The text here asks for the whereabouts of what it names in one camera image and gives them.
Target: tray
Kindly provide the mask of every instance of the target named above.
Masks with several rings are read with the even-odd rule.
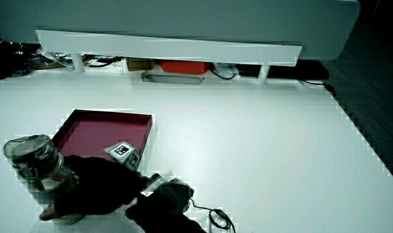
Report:
[[[151,115],[75,109],[52,141],[63,156],[102,157],[112,161],[104,149],[122,141],[142,155],[152,122]]]

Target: table surface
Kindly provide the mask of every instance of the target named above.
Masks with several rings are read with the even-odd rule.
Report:
[[[197,205],[222,208],[238,232],[393,232],[393,176],[320,86],[144,83],[137,72],[59,70],[0,80],[0,232],[142,232],[121,209],[69,227],[38,220],[42,208],[2,147],[54,135],[73,109],[152,114],[139,171],[172,171],[195,189]],[[207,211],[186,215],[209,227]]]

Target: gray floor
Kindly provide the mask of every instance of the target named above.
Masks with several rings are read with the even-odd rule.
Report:
[[[393,175],[393,36],[358,21],[339,58],[323,65],[337,101]]]

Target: black cord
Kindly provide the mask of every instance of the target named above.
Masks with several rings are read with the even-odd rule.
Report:
[[[311,83],[311,82],[307,82],[305,80],[299,80],[299,81],[303,81],[305,83],[313,84],[313,85],[323,85],[327,89],[327,91],[329,91],[333,95],[333,97],[336,97],[336,92],[334,91],[334,87],[332,85],[329,85],[326,83]]]
[[[232,220],[230,220],[230,218],[228,217],[228,215],[226,213],[224,213],[224,211],[222,211],[220,209],[217,209],[217,208],[207,208],[207,207],[197,206],[197,205],[195,205],[195,201],[192,198],[190,200],[192,201],[192,204],[193,204],[194,207],[200,208],[200,209],[204,209],[204,210],[209,210],[210,222],[215,227],[218,227],[218,228],[223,229],[223,230],[229,230],[232,227],[234,233],[236,233],[235,227],[234,227],[234,223],[232,223]],[[220,226],[219,224],[217,224],[215,222],[214,218],[212,217],[212,213],[213,212],[215,212],[219,217],[224,219],[227,222],[227,225],[223,227],[223,226]]]
[[[114,57],[114,58],[99,58],[96,61],[100,62],[100,63],[104,63],[102,65],[89,65],[89,67],[92,68],[103,68],[106,67],[108,65],[111,65],[113,63],[115,63],[116,61],[121,61],[121,57]]]
[[[232,79],[233,77],[235,77],[235,74],[232,75],[232,77],[230,77],[230,78],[222,77],[222,76],[218,75],[217,73],[215,73],[214,70],[212,70],[212,68],[210,69],[210,71],[213,72],[216,76],[218,76],[218,77],[220,77],[220,78],[223,78],[224,80],[230,80],[230,79]]]

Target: metal lid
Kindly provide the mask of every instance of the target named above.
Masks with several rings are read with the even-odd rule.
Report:
[[[25,136],[8,141],[3,153],[13,163],[42,161],[54,151],[54,144],[47,135]]]

